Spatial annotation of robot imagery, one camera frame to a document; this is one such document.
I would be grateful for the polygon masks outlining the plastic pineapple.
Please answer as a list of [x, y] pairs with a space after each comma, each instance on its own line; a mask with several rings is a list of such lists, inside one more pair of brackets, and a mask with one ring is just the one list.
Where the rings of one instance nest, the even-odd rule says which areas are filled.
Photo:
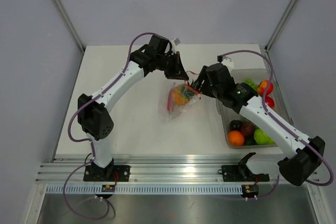
[[194, 90], [186, 81], [174, 82], [172, 88], [173, 102], [176, 106], [185, 106], [201, 99], [201, 94]]

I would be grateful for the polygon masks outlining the clear orange zip top bag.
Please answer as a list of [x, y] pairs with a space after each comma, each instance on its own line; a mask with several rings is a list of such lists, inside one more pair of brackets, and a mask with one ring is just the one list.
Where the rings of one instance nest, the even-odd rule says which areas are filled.
[[176, 119], [202, 98], [202, 93], [193, 88], [199, 73], [190, 70], [186, 73], [189, 77], [187, 81], [164, 79], [160, 84], [157, 107], [163, 122]]

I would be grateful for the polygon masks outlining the red chili pepper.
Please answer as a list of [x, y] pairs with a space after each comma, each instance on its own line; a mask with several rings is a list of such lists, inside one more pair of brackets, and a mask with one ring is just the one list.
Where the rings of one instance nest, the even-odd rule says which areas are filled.
[[169, 114], [174, 110], [174, 102], [173, 102], [173, 88], [170, 89], [168, 98], [167, 98], [167, 111]]

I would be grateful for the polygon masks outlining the green grape bunch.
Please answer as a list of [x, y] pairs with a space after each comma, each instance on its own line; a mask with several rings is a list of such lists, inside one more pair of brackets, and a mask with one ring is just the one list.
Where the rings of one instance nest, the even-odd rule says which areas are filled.
[[243, 80], [243, 83], [248, 84], [251, 88], [253, 88], [255, 91], [258, 89], [258, 85], [254, 83], [254, 81], [250, 78], [246, 78]]

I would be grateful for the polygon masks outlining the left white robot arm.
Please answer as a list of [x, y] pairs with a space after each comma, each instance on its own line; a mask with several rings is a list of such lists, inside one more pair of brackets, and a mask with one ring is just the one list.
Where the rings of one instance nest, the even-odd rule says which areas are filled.
[[125, 66], [106, 85], [78, 98], [77, 120], [92, 150], [91, 160], [85, 163], [84, 181], [128, 181], [129, 167], [115, 166], [110, 152], [107, 137], [114, 127], [110, 112], [133, 85], [155, 70], [163, 71], [167, 79], [188, 80], [176, 49], [179, 44], [178, 38], [168, 40], [152, 33], [149, 43], [129, 50]]

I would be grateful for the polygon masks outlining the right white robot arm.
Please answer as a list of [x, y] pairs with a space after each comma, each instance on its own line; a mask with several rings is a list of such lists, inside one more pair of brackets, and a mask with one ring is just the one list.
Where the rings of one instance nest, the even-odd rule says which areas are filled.
[[193, 87], [205, 96], [216, 98], [268, 135], [284, 154], [276, 164], [289, 183], [301, 186], [323, 162], [325, 141], [294, 128], [266, 105], [248, 84], [235, 83], [227, 66], [221, 63], [203, 66]]

